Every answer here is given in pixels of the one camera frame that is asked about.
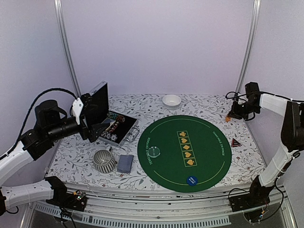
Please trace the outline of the blue small blind button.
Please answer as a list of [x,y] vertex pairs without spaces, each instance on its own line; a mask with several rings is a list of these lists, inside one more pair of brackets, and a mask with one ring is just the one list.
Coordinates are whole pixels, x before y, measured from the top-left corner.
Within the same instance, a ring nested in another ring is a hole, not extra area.
[[195,177],[195,176],[189,176],[187,179],[186,179],[186,183],[190,186],[195,186],[198,184],[198,178]]

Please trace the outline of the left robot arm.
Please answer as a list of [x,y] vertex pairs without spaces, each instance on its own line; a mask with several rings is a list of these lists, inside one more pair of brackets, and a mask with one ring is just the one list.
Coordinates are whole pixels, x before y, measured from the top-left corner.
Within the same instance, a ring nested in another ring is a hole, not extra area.
[[[76,97],[72,104],[72,115],[56,100],[46,100],[35,110],[36,123],[33,129],[20,132],[14,145],[0,157],[0,182],[4,183],[23,166],[38,160],[54,143],[65,137],[79,133],[83,140],[95,142],[109,126],[103,123],[109,109],[107,85],[92,93]],[[86,198],[79,192],[68,193],[65,184],[56,176],[44,180],[16,186],[14,189],[0,187],[0,213],[20,204],[45,200],[61,208],[84,210]]]

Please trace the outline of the clear acrylic dealer button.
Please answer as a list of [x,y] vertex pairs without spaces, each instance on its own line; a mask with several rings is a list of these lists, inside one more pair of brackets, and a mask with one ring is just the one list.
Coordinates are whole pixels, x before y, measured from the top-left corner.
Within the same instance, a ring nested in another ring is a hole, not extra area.
[[152,146],[149,149],[148,154],[149,154],[150,157],[156,158],[161,154],[161,151],[157,146]]

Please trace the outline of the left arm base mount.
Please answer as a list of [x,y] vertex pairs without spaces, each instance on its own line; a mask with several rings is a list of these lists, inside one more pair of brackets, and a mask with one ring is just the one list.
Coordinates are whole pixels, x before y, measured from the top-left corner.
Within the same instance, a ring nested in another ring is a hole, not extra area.
[[61,208],[84,212],[87,204],[87,197],[84,191],[76,190],[73,193],[54,192],[52,199],[47,199],[46,203]]

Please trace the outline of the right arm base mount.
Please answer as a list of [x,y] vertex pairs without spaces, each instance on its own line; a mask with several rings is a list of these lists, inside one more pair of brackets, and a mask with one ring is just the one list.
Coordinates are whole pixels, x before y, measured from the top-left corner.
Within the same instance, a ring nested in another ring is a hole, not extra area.
[[231,196],[232,189],[228,194],[229,204],[233,212],[242,211],[247,209],[253,209],[270,203],[270,198],[267,197],[256,197],[250,193],[238,194]]

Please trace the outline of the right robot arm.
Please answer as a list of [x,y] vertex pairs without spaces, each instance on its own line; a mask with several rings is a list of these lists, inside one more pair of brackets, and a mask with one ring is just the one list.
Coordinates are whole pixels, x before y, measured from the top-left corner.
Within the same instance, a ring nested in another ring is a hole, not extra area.
[[280,134],[278,150],[265,170],[252,182],[246,203],[249,207],[256,207],[275,187],[277,178],[282,176],[293,159],[304,150],[304,102],[292,98],[275,95],[259,90],[258,83],[250,82],[245,85],[244,96],[247,100],[239,103],[241,95],[234,95],[229,119],[243,119],[249,121],[249,115],[255,117],[261,109],[269,110],[282,116],[283,124]]

